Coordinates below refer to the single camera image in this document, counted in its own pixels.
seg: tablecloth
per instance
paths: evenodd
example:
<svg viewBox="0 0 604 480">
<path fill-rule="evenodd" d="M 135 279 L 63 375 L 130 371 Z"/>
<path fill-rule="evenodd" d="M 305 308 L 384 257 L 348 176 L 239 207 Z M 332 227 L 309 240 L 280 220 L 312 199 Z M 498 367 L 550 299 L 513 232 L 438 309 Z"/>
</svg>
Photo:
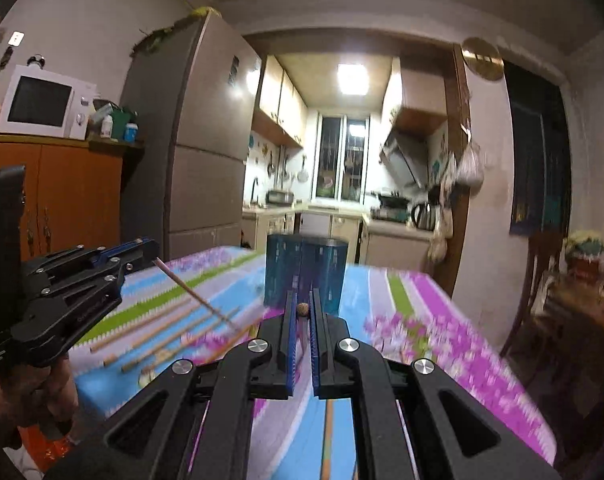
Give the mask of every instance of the tablecloth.
<svg viewBox="0 0 604 480">
<path fill-rule="evenodd" d="M 278 311 L 263 306 L 265 257 L 239 248 L 214 248 L 168 264 L 189 286 L 239 326 L 248 326 Z M 151 268 L 127 276 L 123 302 L 97 324 L 70 351 L 80 403 L 100 416 L 111 415 L 141 388 L 143 360 L 128 372 L 122 365 L 167 338 L 188 328 L 206 311 L 175 286 L 159 269 Z M 185 317 L 130 349 L 141 334 L 157 328 L 165 319 L 155 316 L 172 309 L 170 316 Z M 91 352 L 95 342 L 127 331 L 131 324 L 152 316 L 153 322 L 126 333 L 103 349 Z M 556 443 L 542 415 L 485 338 L 463 316 L 450 298 L 425 274 L 347 266 L 339 316 L 351 336 L 375 346 L 390 359 L 411 362 L 427 356 L 479 400 L 528 446 L 552 463 Z M 177 336 L 163 350 L 182 348 L 170 360 L 158 363 L 156 373 L 173 360 L 186 357 L 205 362 L 229 343 L 231 332 L 205 320 L 188 335 Z M 295 392 L 289 400 L 257 400 L 247 478 L 351 479 L 355 467 L 355 442 L 351 404 L 348 400 L 319 400 L 312 396 L 311 365 L 307 333 L 300 325 L 297 341 Z M 208 330 L 202 336 L 203 329 Z M 113 362 L 104 366 L 105 359 Z M 332 440 L 324 442 L 324 428 L 332 425 Z"/>
</svg>

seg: white microwave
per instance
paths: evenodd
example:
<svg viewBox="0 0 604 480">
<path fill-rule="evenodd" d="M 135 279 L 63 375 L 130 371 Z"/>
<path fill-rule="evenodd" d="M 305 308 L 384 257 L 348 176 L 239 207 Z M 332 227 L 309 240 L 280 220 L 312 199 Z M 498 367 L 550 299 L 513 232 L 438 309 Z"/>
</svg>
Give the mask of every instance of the white microwave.
<svg viewBox="0 0 604 480">
<path fill-rule="evenodd" d="M 96 93 L 92 83 L 18 65 L 0 109 L 0 133 L 84 140 Z"/>
</svg>

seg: faucet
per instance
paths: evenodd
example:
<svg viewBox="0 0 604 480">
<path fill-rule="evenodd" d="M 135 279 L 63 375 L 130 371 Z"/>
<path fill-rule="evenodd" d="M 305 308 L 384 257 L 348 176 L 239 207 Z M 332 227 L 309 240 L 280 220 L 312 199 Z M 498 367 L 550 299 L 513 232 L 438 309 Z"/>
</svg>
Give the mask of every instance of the faucet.
<svg viewBox="0 0 604 480">
<path fill-rule="evenodd" d="M 255 194 L 255 186 L 258 185 L 258 178 L 255 177 L 253 179 L 253 186 L 251 187 L 251 205 L 258 203 L 257 200 L 253 200 L 253 195 Z"/>
</svg>

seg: screw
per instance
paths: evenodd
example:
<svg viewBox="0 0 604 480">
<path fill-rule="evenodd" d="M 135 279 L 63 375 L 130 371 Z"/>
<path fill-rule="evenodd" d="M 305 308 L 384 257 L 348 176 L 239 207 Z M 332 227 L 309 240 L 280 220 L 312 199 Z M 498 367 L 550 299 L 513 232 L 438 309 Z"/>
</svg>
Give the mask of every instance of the screw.
<svg viewBox="0 0 604 480">
<path fill-rule="evenodd" d="M 171 370 L 173 370 L 173 373 L 178 375 L 188 374 L 192 369 L 193 363 L 188 359 L 180 359 L 179 361 L 173 363 L 173 366 L 171 366 Z"/>
<path fill-rule="evenodd" d="M 339 342 L 339 347 L 344 352 L 354 352 L 359 348 L 359 342 L 356 339 L 347 337 Z"/>
<path fill-rule="evenodd" d="M 413 368 L 422 375 L 428 375 L 435 370 L 435 365 L 429 359 L 418 359 L 413 363 Z"/>
<path fill-rule="evenodd" d="M 249 350 L 256 354 L 264 352 L 269 347 L 269 344 L 264 339 L 253 339 L 249 341 Z"/>
</svg>

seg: gray refrigerator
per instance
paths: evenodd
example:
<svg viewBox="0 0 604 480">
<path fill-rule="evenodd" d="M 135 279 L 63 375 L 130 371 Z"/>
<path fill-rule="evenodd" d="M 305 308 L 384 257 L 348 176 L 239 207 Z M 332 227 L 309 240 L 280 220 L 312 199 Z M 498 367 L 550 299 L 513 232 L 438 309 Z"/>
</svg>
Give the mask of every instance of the gray refrigerator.
<svg viewBox="0 0 604 480">
<path fill-rule="evenodd" d="M 154 238 L 165 259 L 240 244 L 260 65 L 213 12 L 134 57 L 120 101 L 138 112 L 144 153 L 123 172 L 123 240 Z"/>
</svg>

